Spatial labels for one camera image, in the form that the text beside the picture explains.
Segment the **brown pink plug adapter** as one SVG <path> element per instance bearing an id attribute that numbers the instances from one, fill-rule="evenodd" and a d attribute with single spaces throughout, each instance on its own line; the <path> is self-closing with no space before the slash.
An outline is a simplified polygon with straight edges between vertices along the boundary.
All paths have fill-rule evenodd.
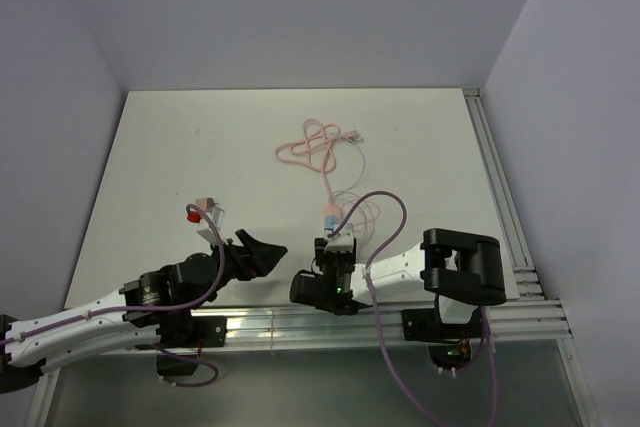
<path id="1" fill-rule="evenodd" d="M 199 198 L 194 202 L 194 204 L 203 211 L 209 211 L 215 207 L 215 201 L 211 197 Z"/>

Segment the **blue charger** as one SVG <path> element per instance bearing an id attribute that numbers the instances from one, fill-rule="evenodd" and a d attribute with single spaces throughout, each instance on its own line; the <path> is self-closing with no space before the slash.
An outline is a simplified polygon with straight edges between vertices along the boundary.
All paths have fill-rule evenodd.
<path id="1" fill-rule="evenodd" d="M 334 215 L 328 215 L 324 218 L 324 228 L 323 231 L 326 235 L 331 235 L 336 227 L 340 224 L 340 220 L 338 217 Z"/>

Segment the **right side aluminium rail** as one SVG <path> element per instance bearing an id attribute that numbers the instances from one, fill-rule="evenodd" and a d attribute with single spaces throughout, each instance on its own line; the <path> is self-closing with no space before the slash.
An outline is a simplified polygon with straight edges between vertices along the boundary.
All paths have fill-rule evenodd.
<path id="1" fill-rule="evenodd" d="M 518 299 L 520 301 L 544 299 L 544 292 L 484 112 L 481 90 L 464 89 L 463 96 L 485 165 L 503 232 L 504 249 L 509 257 L 509 271 L 514 276 Z"/>

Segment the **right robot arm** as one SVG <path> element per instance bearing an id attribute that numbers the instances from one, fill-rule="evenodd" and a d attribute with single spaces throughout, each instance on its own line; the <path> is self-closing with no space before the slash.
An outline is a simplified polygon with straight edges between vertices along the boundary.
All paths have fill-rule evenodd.
<path id="1" fill-rule="evenodd" d="M 412 248 L 370 264 L 357 261 L 355 239 L 339 234 L 315 240 L 314 263 L 294 275 L 289 299 L 336 316 L 425 291 L 435 298 L 435 330 L 452 337 L 479 308 L 507 301 L 500 243 L 479 234 L 431 228 Z"/>

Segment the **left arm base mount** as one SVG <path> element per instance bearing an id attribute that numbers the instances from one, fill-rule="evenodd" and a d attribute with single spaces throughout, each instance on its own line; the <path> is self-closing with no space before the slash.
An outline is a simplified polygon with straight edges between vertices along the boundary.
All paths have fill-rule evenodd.
<path id="1" fill-rule="evenodd" d="M 227 318 L 225 316 L 177 318 L 154 327 L 159 335 L 157 341 L 149 345 L 141 344 L 139 349 L 154 350 L 155 369 L 160 380 L 181 388 L 203 387 L 215 382 L 219 369 L 211 361 L 205 360 L 205 348 L 221 348 L 225 345 Z M 206 380 L 188 382 L 199 367 L 209 369 L 211 376 Z"/>

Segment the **aluminium rail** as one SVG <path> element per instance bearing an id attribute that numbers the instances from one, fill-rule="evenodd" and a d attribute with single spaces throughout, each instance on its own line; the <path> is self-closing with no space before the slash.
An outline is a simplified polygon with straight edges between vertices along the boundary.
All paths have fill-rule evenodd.
<path id="1" fill-rule="evenodd" d="M 224 345 L 205 352 L 321 350 L 376 347 L 374 312 L 335 316 L 305 306 L 220 307 L 199 309 L 196 319 L 226 319 Z M 496 342 L 565 340 L 571 329 L 558 301 L 514 301 L 489 309 Z"/>
<path id="2" fill-rule="evenodd" d="M 503 232 L 504 249 L 509 257 L 509 271 L 514 276 L 518 299 L 520 301 L 544 299 L 544 292 L 484 112 L 481 90 L 464 89 L 463 96 L 485 165 Z"/>

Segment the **pink power strip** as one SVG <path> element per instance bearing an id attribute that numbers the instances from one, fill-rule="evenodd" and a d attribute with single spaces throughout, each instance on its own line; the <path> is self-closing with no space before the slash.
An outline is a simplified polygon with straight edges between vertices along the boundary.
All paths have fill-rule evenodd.
<path id="1" fill-rule="evenodd" d="M 328 239 L 341 223 L 341 209 L 333 203 L 323 209 L 323 236 Z"/>

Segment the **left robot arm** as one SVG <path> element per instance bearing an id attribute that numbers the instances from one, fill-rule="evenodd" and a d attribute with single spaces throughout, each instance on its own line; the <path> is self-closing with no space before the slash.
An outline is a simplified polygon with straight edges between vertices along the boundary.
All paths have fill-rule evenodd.
<path id="1" fill-rule="evenodd" d="M 1 390 L 26 389 L 67 363 L 112 350 L 188 346 L 198 331 L 193 310 L 231 281 L 268 276 L 287 252 L 240 229 L 208 253 L 147 272 L 81 307 L 25 321 L 4 315 Z"/>

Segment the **front aluminium rail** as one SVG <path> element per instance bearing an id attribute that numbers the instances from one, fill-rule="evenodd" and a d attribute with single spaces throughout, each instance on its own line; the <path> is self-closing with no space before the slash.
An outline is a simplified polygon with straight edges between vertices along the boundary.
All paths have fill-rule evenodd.
<path id="1" fill-rule="evenodd" d="M 224 345 L 205 352 L 321 350 L 376 347 L 374 312 L 335 316 L 305 306 L 220 307 L 199 309 L 196 319 L 226 319 Z M 514 301 L 489 309 L 496 342 L 565 340 L 571 329 L 558 301 Z"/>

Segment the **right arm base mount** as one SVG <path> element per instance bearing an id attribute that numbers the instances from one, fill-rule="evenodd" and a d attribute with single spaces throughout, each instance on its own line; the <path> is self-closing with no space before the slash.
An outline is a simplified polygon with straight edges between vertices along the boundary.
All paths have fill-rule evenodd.
<path id="1" fill-rule="evenodd" d="M 432 363 L 443 370 L 459 370 L 474 358 L 471 342 L 484 347 L 486 337 L 481 310 L 476 308 L 466 324 L 444 324 L 436 308 L 405 309 L 401 311 L 404 340 L 428 345 Z"/>

